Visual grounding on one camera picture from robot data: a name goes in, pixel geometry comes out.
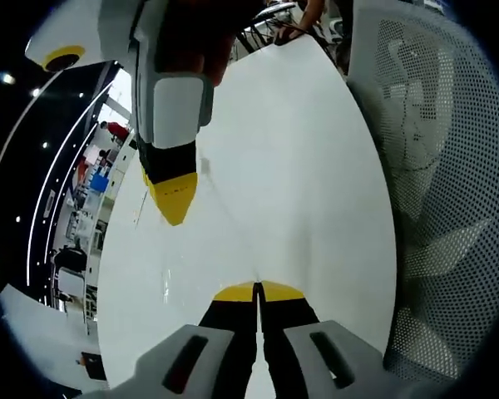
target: white wall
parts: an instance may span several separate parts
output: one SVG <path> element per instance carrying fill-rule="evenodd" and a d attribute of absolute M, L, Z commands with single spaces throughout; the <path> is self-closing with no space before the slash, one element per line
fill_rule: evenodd
<path fill-rule="evenodd" d="M 105 389 L 77 364 L 82 352 L 100 353 L 97 334 L 88 336 L 79 318 L 49 308 L 8 285 L 0 293 L 4 318 L 34 365 L 51 381 L 82 392 Z"/>

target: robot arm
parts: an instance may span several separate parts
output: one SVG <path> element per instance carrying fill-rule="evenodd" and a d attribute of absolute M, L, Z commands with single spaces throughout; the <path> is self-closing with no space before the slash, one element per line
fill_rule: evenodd
<path fill-rule="evenodd" d="M 263 281 L 224 288 L 199 325 L 183 326 L 142 355 L 133 377 L 80 398 L 246 397 L 257 318 L 274 397 L 428 399 L 439 393 L 384 370 L 381 352 L 334 321 L 321 323 L 299 290 Z"/>
<path fill-rule="evenodd" d="M 175 17 L 185 17 L 181 3 L 68 0 L 53 10 L 26 48 L 26 56 L 47 71 L 117 60 L 131 74 L 132 124 L 144 181 L 172 225 L 183 222 L 194 198 L 195 138 L 210 122 L 214 92 L 201 71 L 168 67 L 179 40 L 170 28 Z M 196 35 L 212 32 L 213 37 L 234 35 L 264 7 L 264 0 L 247 0 L 235 10 L 228 1 L 202 3 L 200 10 L 208 12 L 192 23 L 178 23 L 187 23 Z"/>

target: ceiling light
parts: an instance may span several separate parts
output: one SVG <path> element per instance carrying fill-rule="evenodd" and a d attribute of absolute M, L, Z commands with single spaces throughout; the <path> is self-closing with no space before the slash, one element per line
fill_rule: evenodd
<path fill-rule="evenodd" d="M 15 78 L 7 72 L 0 72 L 0 80 L 2 81 L 2 83 L 5 83 L 6 85 L 15 84 Z"/>
<path fill-rule="evenodd" d="M 44 84 L 44 86 L 42 87 L 42 90 L 44 91 L 47 87 L 49 87 L 60 75 L 61 75 L 60 72 L 55 73 Z M 4 157 L 4 154 L 6 152 L 6 149 L 9 147 L 9 144 L 11 144 L 11 139 L 12 139 L 13 135 L 15 134 L 15 132 L 17 131 L 18 126 L 24 120 L 24 118 L 26 117 L 27 113 L 32 109 L 32 106 L 33 106 L 33 104 L 35 104 L 36 101 L 37 101 L 37 99 L 32 98 L 30 100 L 30 102 L 27 103 L 26 108 L 24 108 L 24 111 L 22 111 L 22 114 L 20 114 L 20 116 L 18 117 L 17 122 L 15 122 L 15 125 L 13 125 L 13 128 L 9 131 L 9 136 L 7 137 L 6 142 L 3 145 L 3 147 L 2 147 L 2 151 L 0 152 L 0 164 L 2 164 L 3 157 Z M 32 225 L 30 227 L 30 235 L 29 235 L 29 239 L 28 239 L 28 245 L 30 244 L 30 241 L 31 241 L 32 236 L 33 236 L 32 230 L 33 230 L 33 228 L 35 226 L 35 218 L 37 216 L 37 208 L 38 208 L 38 205 L 36 205 L 35 212 L 33 213 L 33 220 L 32 220 Z M 29 256 L 27 256 L 27 259 L 26 259 L 26 284 L 27 284 L 28 287 L 30 285 L 30 277 L 29 277 L 30 265 L 29 264 L 30 264 L 30 258 L 29 258 Z"/>

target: person's arm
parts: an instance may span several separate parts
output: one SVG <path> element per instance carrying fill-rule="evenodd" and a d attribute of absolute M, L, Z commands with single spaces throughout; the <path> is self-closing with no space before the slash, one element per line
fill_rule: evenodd
<path fill-rule="evenodd" d="M 301 21 L 299 29 L 308 31 L 322 16 L 325 7 L 325 0 L 309 0 Z"/>
<path fill-rule="evenodd" d="M 292 40 L 303 35 L 303 32 L 308 31 L 322 16 L 324 7 L 325 0 L 309 0 L 303 16 L 301 17 L 301 21 L 297 25 L 300 30 L 292 30 L 292 28 L 289 27 L 281 27 L 277 32 L 277 36 L 283 37 L 286 32 L 291 32 L 289 34 L 289 39 Z"/>

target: mesh chair back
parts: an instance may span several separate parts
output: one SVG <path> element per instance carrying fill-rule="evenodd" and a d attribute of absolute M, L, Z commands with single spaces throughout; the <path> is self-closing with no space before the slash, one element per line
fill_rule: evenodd
<path fill-rule="evenodd" d="M 398 295 L 385 367 L 459 377 L 499 313 L 499 82 L 469 33 L 425 8 L 355 8 L 348 84 L 388 181 Z"/>

